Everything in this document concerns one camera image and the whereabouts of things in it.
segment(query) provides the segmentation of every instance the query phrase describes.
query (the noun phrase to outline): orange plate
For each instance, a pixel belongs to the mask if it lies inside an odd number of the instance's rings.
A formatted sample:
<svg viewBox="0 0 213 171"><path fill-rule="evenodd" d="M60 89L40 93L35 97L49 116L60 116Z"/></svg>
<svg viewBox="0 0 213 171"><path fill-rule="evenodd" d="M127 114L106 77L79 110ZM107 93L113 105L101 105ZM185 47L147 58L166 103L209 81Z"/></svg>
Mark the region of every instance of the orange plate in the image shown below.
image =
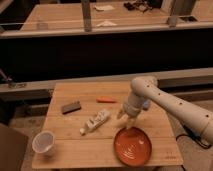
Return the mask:
<svg viewBox="0 0 213 171"><path fill-rule="evenodd" d="M152 145L141 129L123 128L115 136L114 149L118 158L126 165L143 166L150 158Z"/></svg>

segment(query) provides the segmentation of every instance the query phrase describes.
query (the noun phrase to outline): cup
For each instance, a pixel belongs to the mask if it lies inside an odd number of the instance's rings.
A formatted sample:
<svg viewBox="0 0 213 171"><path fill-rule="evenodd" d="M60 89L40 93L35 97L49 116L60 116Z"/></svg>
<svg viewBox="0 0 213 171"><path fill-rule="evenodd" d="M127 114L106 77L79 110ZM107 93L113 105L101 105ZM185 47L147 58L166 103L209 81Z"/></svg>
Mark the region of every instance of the cup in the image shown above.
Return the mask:
<svg viewBox="0 0 213 171"><path fill-rule="evenodd" d="M37 154L52 156L54 154L55 136L50 131L42 131L35 136L32 148Z"/></svg>

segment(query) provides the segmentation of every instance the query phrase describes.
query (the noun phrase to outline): wooden tabletop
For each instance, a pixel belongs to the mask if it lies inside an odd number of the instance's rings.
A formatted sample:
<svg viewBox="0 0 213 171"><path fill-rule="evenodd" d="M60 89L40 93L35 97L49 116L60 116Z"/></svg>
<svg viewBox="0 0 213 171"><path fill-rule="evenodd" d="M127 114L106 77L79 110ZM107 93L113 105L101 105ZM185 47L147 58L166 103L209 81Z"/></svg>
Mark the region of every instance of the wooden tabletop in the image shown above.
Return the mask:
<svg viewBox="0 0 213 171"><path fill-rule="evenodd" d="M35 154L32 167L124 167L115 156L113 140L125 126L126 117L117 120L116 115L129 92L129 82L57 84L43 126L43 130L55 134L55 154L51 158ZM112 97L117 103L97 103L99 96ZM82 109L62 115L61 107L76 100L80 101ZM85 121L104 108L110 110L111 118L93 133L81 136L79 129ZM151 103L151 108L139 116L135 126L143 129L152 143L151 159L146 166L183 164L170 122L162 108Z"/></svg>
<svg viewBox="0 0 213 171"><path fill-rule="evenodd" d="M168 14L160 9L142 13L137 10L128 11L124 2L91 3L92 26L109 20L117 26L134 26L166 23ZM98 12L94 6L111 5L114 10ZM81 3L73 4L42 4L36 5L21 30L39 30L38 23L46 23L48 29L83 28Z"/></svg>

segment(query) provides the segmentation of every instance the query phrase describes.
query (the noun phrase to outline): white object on table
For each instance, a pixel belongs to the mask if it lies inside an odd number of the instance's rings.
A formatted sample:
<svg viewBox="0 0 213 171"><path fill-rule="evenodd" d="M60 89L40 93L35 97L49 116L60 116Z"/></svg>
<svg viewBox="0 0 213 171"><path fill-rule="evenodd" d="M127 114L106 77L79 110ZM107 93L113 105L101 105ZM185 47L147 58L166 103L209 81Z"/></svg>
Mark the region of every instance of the white object on table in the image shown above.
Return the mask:
<svg viewBox="0 0 213 171"><path fill-rule="evenodd" d="M85 135L89 132L94 131L96 128L101 126L110 117L110 112L107 109L103 109L98 112L95 117L91 117L86 123L84 128L80 129L81 135Z"/></svg>
<svg viewBox="0 0 213 171"><path fill-rule="evenodd" d="M105 20L99 24L96 25L97 27L108 27L108 26L117 26L117 24L109 21L109 20Z"/></svg>
<svg viewBox="0 0 213 171"><path fill-rule="evenodd" d="M114 10L115 9L112 5L101 5L101 6L95 5L94 8L97 11L110 11L110 10Z"/></svg>

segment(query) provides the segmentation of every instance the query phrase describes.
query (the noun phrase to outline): wooden surface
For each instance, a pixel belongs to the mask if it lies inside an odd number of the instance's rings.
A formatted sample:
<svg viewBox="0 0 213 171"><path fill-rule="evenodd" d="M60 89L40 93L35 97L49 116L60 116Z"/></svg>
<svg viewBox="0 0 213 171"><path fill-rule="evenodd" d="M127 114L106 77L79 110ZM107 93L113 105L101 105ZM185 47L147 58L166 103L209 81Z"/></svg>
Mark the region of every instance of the wooden surface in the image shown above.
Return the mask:
<svg viewBox="0 0 213 171"><path fill-rule="evenodd" d="M52 158L35 155L33 168L95 168L123 167L113 151L113 138L125 126L126 117L116 119L123 100L130 91L129 82L59 83L56 85L43 130L56 136ZM96 97L109 96L118 103L96 103ZM61 114L61 106L80 100L82 109ZM111 118L93 133L80 136L79 129L90 116L106 108ZM183 163L165 111L152 103L136 122L151 139L152 155L147 166L181 165Z"/></svg>
<svg viewBox="0 0 213 171"><path fill-rule="evenodd" d="M123 7L124 2L91 3L92 26L110 20L117 26L132 26L145 24L166 23L168 15L160 9L147 11L128 11ZM94 5L112 5L115 9L98 12ZM83 17L80 3L73 4L43 4L36 5L21 30L38 30L38 22L44 22L48 29L83 28Z"/></svg>

